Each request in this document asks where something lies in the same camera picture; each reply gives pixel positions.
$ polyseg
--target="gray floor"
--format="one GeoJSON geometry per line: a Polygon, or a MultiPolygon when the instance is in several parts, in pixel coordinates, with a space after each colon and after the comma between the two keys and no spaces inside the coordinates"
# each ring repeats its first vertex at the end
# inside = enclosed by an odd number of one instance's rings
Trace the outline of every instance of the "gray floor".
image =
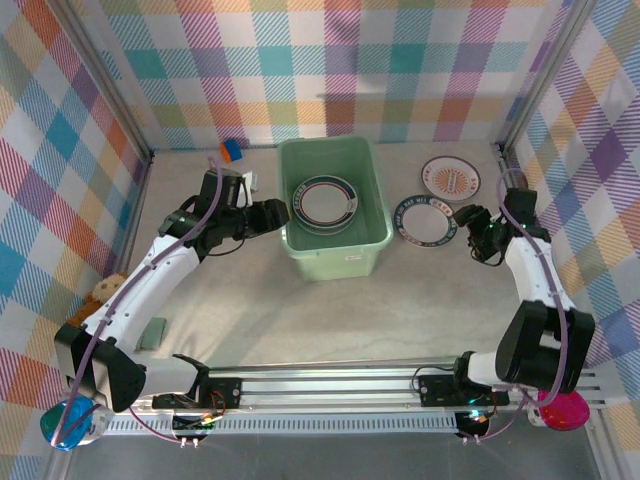
{"type": "MultiPolygon", "coordinates": [[[[467,203],[497,211],[499,169],[487,142],[376,149],[392,210],[410,195],[427,193],[422,166],[448,154],[469,160],[480,172],[480,191],[467,203]]],[[[244,153],[231,167],[257,172],[256,199],[276,196],[277,151],[244,153]]],[[[132,265],[147,252],[164,218],[199,192],[205,168],[206,152],[158,155],[132,265]]],[[[233,255],[206,260],[169,296],[158,312],[169,320],[168,333],[155,355],[184,353],[209,365],[235,366],[491,351],[519,302],[509,268],[471,260],[466,237],[461,229],[450,243],[424,249],[396,234],[370,277],[316,283],[302,280],[278,233],[252,239],[233,255]]]]}
{"type": "Polygon", "coordinates": [[[68,480],[598,479],[588,445],[584,430],[560,434],[524,417],[480,446],[452,434],[229,436],[198,450],[105,437],[74,454],[68,480]]]}

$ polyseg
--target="white plate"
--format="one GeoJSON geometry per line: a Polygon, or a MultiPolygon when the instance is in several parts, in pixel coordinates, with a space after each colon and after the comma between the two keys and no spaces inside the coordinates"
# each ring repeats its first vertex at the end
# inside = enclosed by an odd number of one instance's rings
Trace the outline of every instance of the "white plate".
{"type": "Polygon", "coordinates": [[[332,175],[309,178],[293,195],[298,219],[315,229],[341,227],[353,219],[358,197],[346,180],[332,175]]]}
{"type": "Polygon", "coordinates": [[[422,182],[438,198],[463,202],[480,190],[480,175],[473,165],[458,157],[436,157],[422,167],[422,182]]]}
{"type": "Polygon", "coordinates": [[[413,245],[439,247],[451,241],[458,231],[452,215],[453,210],[442,200],[414,195],[398,205],[393,221],[400,235],[413,245]]]}

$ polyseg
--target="black rimmed plate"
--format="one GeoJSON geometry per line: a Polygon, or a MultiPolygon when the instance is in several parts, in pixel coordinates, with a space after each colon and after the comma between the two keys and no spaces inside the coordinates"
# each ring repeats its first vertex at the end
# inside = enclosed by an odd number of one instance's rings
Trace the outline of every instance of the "black rimmed plate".
{"type": "Polygon", "coordinates": [[[405,240],[418,247],[439,247],[451,241],[458,231],[453,210],[431,195],[414,195],[396,208],[393,221],[405,240]]]}
{"type": "Polygon", "coordinates": [[[293,195],[296,217],[314,233],[331,234],[343,230],[353,220],[357,208],[358,196],[353,186],[333,175],[309,178],[293,195]]]}

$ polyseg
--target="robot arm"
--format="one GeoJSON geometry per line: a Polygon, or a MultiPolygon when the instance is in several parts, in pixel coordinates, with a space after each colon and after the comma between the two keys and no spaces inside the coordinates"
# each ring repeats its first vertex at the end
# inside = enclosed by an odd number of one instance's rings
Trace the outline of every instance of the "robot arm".
{"type": "MultiPolygon", "coordinates": [[[[504,259],[513,273],[520,299],[520,307],[495,352],[466,352],[456,362],[456,380],[466,387],[488,391],[498,385],[520,384],[548,391],[553,385],[560,359],[560,319],[540,255],[551,267],[553,283],[560,286],[561,282],[553,267],[549,234],[536,226],[536,195],[527,189],[509,189],[505,207],[533,237],[540,253],[515,227],[494,219],[482,207],[470,205],[454,215],[458,225],[469,229],[474,260],[485,263],[500,253],[500,262],[504,259]]],[[[571,393],[582,370],[595,322],[591,315],[576,310],[564,290],[557,293],[569,327],[560,393],[571,393]]]]}
{"type": "MultiPolygon", "coordinates": [[[[184,393],[196,388],[197,380],[206,368],[204,365],[181,355],[152,359],[135,354],[138,339],[167,296],[223,239],[244,241],[278,230],[289,221],[284,202],[276,199],[254,202],[245,178],[225,171],[222,200],[213,215],[193,238],[159,260],[167,247],[175,244],[203,218],[212,204],[217,182],[216,173],[207,171],[200,194],[191,197],[165,219],[159,229],[160,236],[154,240],[144,260],[114,294],[128,290],[100,333],[81,378],[80,394],[117,413],[126,410],[140,396],[184,393]],[[149,268],[129,286],[141,270],[149,268]]],[[[77,376],[89,341],[107,318],[108,308],[109,303],[89,317],[81,328],[65,324],[57,332],[54,341],[58,363],[69,383],[77,376]]]]}

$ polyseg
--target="plate in bin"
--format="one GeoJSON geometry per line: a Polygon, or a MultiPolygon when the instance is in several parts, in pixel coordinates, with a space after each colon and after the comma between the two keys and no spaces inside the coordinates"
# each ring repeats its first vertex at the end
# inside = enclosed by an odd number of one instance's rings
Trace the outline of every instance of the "plate in bin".
{"type": "Polygon", "coordinates": [[[338,233],[352,221],[358,196],[346,180],[333,175],[312,177],[293,194],[293,211],[303,226],[314,233],[338,233]]]}

